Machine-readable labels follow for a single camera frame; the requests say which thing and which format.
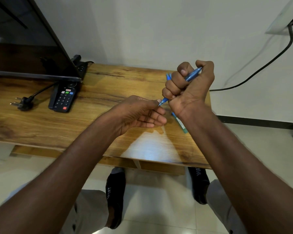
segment wooden table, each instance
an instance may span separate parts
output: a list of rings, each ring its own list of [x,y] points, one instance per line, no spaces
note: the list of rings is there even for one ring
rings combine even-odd
[[[57,157],[95,118],[130,95],[162,98],[166,72],[92,64],[69,113],[48,109],[50,90],[36,96],[31,111],[17,110],[9,104],[15,97],[28,97],[50,82],[0,78],[0,141],[19,145],[15,153]],[[206,104],[211,105],[209,94]],[[210,169],[190,134],[184,134],[172,117],[168,104],[163,107],[167,110],[165,126],[130,129],[112,143],[101,163],[176,174],[184,173],[181,166]]]

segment black sock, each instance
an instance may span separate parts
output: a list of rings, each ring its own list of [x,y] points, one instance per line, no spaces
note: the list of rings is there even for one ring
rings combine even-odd
[[[206,187],[209,185],[209,179],[205,169],[188,167],[192,180],[192,193],[194,199],[200,204],[207,204],[205,199]]]
[[[107,205],[114,209],[114,219],[110,226],[111,229],[115,229],[121,224],[125,186],[126,178],[124,169],[113,168],[105,186]]]

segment pants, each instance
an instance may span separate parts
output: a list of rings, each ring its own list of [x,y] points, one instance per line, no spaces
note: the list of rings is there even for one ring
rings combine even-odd
[[[12,197],[26,184],[13,191]],[[246,234],[246,229],[237,212],[232,207],[218,180],[211,182],[206,199],[227,231],[233,234]],[[60,234],[91,234],[104,228],[109,212],[105,193],[100,190],[82,190],[69,212]]]

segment person's left hand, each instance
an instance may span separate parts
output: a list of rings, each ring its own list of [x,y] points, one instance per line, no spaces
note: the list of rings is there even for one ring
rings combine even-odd
[[[121,120],[121,129],[119,135],[124,134],[132,127],[162,126],[167,123],[167,119],[163,116],[165,109],[159,107],[158,100],[148,100],[145,98],[132,95],[114,106],[107,113],[113,113]]]

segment power plug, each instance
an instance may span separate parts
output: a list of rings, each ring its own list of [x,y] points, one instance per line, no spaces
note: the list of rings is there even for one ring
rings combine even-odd
[[[26,97],[16,98],[16,99],[20,100],[20,102],[19,103],[17,103],[17,102],[10,103],[10,105],[17,106],[17,109],[24,111],[24,112],[29,111],[34,106],[34,104],[32,103],[34,98],[35,97],[33,97],[33,96],[30,96],[29,98],[26,98]]]

